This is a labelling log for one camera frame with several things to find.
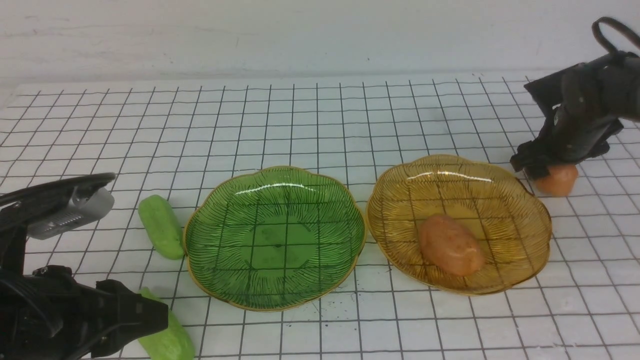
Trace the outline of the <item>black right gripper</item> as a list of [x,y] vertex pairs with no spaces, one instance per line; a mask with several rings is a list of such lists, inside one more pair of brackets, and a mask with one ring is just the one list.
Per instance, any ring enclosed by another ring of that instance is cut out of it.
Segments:
[[622,119],[639,121],[639,57],[619,51],[574,64],[525,85],[545,121],[537,137],[510,157],[516,173],[531,180],[555,163],[579,163],[608,150]]

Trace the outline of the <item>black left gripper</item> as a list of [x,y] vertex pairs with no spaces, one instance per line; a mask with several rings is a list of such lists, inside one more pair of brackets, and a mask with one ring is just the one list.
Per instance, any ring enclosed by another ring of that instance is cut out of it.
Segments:
[[70,268],[30,276],[1,271],[1,358],[80,360],[114,355],[139,338],[167,330],[169,307],[117,280],[78,283]]

